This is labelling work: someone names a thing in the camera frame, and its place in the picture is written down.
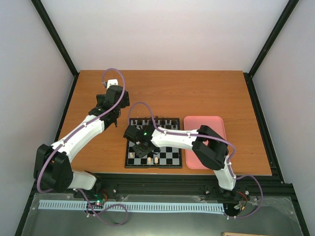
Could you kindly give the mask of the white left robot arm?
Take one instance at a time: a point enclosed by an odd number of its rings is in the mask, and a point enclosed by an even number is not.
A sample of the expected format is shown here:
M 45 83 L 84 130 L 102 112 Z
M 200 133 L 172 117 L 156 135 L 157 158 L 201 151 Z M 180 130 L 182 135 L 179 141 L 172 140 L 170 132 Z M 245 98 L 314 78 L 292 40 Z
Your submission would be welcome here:
M 62 193 L 84 189 L 92 198 L 102 194 L 102 185 L 88 172 L 74 171 L 71 162 L 79 151 L 110 125 L 117 124 L 121 109 L 129 106 L 128 92 L 116 79 L 106 83 L 106 93 L 96 96 L 97 104 L 68 135 L 51 145 L 42 144 L 36 151 L 33 177 L 38 186 Z

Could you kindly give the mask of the dark chess piece row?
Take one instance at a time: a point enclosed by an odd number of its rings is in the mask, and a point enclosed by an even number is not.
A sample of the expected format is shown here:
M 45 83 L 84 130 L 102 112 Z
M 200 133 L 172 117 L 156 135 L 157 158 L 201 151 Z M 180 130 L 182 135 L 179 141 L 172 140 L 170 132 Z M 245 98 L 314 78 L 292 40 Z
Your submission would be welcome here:
M 129 124 L 135 126 L 138 129 L 144 129 L 148 125 L 153 125 L 151 118 L 129 118 Z M 171 130 L 180 129 L 180 120 L 179 118 L 159 118 L 155 117 L 155 124 L 158 128 L 165 128 Z

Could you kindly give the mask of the black frame post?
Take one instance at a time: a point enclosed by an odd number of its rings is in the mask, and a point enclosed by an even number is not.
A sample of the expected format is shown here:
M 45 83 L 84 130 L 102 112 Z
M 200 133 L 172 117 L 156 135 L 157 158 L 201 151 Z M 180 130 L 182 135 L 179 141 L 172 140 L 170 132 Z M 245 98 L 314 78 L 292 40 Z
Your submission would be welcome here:
M 278 38 L 280 32 L 282 31 L 283 27 L 285 26 L 286 22 L 288 21 L 289 17 L 291 16 L 292 12 L 294 11 L 296 5 L 298 4 L 299 0 L 289 0 L 285 5 L 282 13 L 280 14 L 277 22 L 275 23 L 273 29 L 271 30 L 268 38 L 266 39 L 263 47 L 261 48 L 257 58 L 255 59 L 251 69 L 249 70 L 248 74 L 249 77 L 252 79 L 258 69 L 260 68 L 262 62 L 266 58 L 268 52 L 270 51 L 271 47 L 273 46 L 274 42 Z
M 77 77 L 79 72 L 77 71 L 66 47 L 64 46 L 62 39 L 60 38 L 48 12 L 46 11 L 41 0 L 31 0 L 34 8 L 36 9 L 38 15 L 40 16 L 42 22 L 44 23 L 46 29 L 48 30 L 52 40 L 54 41 L 57 49 L 59 50 L 62 58 L 64 59 L 70 73 L 73 77 Z

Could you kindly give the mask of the black white chessboard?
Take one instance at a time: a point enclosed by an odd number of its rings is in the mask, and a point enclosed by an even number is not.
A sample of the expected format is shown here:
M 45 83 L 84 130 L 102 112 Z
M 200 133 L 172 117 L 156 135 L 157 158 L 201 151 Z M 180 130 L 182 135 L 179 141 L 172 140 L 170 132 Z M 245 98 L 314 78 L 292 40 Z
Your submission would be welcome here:
M 125 168 L 182 168 L 182 151 L 177 147 L 160 147 L 159 154 L 149 153 L 148 155 L 140 158 L 138 157 L 132 147 L 134 143 L 127 140 L 126 143 L 126 158 Z M 129 154 L 133 153 L 134 158 L 130 158 Z M 147 158 L 152 159 L 152 163 L 147 163 Z M 154 158 L 158 157 L 158 164 L 154 163 Z

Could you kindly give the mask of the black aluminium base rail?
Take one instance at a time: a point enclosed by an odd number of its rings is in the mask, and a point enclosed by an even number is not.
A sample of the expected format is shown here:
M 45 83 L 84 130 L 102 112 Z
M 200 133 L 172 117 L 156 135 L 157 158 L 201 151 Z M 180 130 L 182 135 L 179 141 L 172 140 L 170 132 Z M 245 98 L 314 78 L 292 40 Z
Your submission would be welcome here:
M 118 195 L 192 195 L 204 196 L 206 200 L 232 202 L 241 199 L 241 193 L 247 197 L 259 197 L 259 188 L 264 196 L 294 196 L 292 184 L 281 181 L 278 177 L 244 177 L 236 181 L 232 191 L 219 188 L 215 176 L 203 175 L 153 175 L 153 174 L 96 174 L 98 191 L 105 190 L 108 198 Z

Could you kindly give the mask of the left black frame post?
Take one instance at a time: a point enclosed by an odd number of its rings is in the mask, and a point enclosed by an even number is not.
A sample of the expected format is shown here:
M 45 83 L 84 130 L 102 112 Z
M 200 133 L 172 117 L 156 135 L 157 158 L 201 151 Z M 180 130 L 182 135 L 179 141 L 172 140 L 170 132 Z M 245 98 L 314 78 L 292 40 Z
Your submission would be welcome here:
M 48 12 L 46 11 L 41 0 L 31 0 L 34 8 L 36 9 L 38 15 L 40 16 L 42 22 L 44 23 L 46 29 L 48 30 L 52 40 L 54 41 L 57 49 L 59 50 L 62 58 L 64 59 L 70 73 L 73 77 L 77 77 L 79 72 L 77 71 L 66 47 L 64 46 L 62 39 L 60 38 Z

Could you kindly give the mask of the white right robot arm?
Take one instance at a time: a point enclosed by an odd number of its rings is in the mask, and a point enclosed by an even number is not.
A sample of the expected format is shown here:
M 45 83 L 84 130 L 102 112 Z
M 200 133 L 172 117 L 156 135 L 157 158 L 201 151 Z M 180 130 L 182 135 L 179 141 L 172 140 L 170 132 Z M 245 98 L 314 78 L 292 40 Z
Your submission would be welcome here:
M 233 153 L 228 150 L 229 147 L 235 150 L 235 147 L 206 125 L 194 130 L 129 125 L 123 137 L 134 143 L 132 148 L 139 157 L 163 147 L 190 150 L 203 166 L 214 171 L 220 188 L 231 191 L 235 187 L 236 175 L 230 161 Z

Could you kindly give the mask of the pink tray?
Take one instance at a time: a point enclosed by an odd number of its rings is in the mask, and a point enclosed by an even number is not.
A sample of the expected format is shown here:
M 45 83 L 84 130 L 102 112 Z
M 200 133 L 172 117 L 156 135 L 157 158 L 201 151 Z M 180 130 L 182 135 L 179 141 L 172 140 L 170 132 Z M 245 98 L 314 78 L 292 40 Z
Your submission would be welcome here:
M 183 121 L 185 130 L 199 129 L 201 125 L 206 125 L 218 133 L 223 139 L 226 139 L 223 119 L 218 116 L 187 116 Z M 185 150 L 186 165 L 193 170 L 207 170 L 195 153 L 190 150 Z

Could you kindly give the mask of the right black frame post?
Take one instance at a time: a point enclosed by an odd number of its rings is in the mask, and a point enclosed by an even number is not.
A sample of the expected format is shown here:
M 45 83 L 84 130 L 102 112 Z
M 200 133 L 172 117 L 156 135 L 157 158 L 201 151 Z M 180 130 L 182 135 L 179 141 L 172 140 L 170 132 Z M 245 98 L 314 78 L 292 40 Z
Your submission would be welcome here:
M 262 62 L 266 58 L 268 52 L 270 51 L 271 47 L 273 46 L 274 42 L 278 38 L 280 32 L 282 31 L 283 27 L 285 26 L 286 22 L 288 21 L 289 17 L 291 16 L 292 12 L 294 11 L 296 5 L 298 4 L 299 0 L 289 0 L 285 5 L 282 13 L 280 14 L 277 22 L 275 23 L 273 29 L 271 30 L 268 38 L 266 39 L 263 47 L 261 48 L 257 58 L 255 59 L 251 69 L 249 70 L 248 74 L 249 77 L 252 79 L 258 69 L 260 68 Z

